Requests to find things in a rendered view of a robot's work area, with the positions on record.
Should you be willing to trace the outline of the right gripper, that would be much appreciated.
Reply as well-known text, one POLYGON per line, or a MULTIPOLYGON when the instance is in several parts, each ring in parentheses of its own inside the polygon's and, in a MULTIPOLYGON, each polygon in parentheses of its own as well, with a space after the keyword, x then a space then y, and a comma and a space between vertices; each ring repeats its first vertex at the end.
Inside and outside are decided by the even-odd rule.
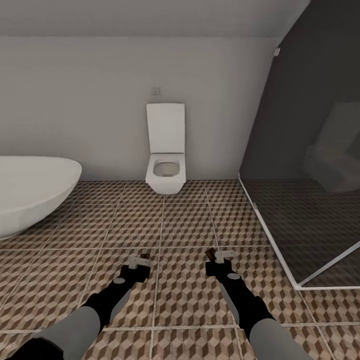
POLYGON ((205 269, 206 269, 206 275, 207 276, 218 276, 218 272, 220 269, 226 268, 226 269, 232 269, 232 264, 230 260, 225 260, 224 263, 216 263, 215 261, 206 261, 205 262, 205 269))

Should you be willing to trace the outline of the mousetrap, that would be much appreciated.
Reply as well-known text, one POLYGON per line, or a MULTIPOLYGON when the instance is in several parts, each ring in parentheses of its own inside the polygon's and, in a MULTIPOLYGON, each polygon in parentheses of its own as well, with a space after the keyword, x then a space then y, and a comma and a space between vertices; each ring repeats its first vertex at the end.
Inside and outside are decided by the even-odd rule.
POLYGON ((210 261, 214 261, 217 259, 215 257, 215 249, 213 247, 211 247, 208 251, 205 252, 206 256, 208 257, 208 259, 210 261))
MULTIPOLYGON (((140 258, 143 259, 149 259, 150 260, 150 253, 145 253, 145 254, 140 254, 140 258)), ((138 265, 139 268, 145 268, 146 270, 149 268, 149 266, 143 266, 143 265, 138 265)))

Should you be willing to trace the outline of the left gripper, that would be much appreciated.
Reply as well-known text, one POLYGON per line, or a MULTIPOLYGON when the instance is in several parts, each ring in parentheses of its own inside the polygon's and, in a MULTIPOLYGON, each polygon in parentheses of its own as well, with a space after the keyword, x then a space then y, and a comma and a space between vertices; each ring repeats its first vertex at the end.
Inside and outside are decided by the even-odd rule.
POLYGON ((131 274, 134 278, 134 284, 136 282, 144 283, 146 279, 150 277, 151 268, 149 267, 147 270, 146 268, 140 268, 137 269, 129 269, 129 265, 123 265, 121 267, 120 274, 131 274))

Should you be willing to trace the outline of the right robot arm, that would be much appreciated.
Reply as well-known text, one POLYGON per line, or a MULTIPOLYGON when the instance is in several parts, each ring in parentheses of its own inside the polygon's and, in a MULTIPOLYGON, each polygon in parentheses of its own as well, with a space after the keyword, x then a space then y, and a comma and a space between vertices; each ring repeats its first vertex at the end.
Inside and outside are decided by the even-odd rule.
POLYGON ((215 261, 206 261, 207 276, 216 276, 229 309, 255 353, 257 360, 314 360, 276 321, 260 296, 255 296, 230 260, 235 251, 216 251, 215 261))

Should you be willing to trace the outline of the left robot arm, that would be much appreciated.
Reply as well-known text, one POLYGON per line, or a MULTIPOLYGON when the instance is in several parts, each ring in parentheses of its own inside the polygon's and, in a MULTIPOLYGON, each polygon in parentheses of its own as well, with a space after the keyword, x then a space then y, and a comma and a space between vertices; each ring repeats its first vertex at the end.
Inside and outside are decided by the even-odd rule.
POLYGON ((112 286, 93 293, 72 314, 32 335, 5 360, 81 360, 104 326, 126 305, 133 285, 150 277, 151 268, 138 265, 151 266, 152 261, 133 256, 129 265, 121 267, 112 286))

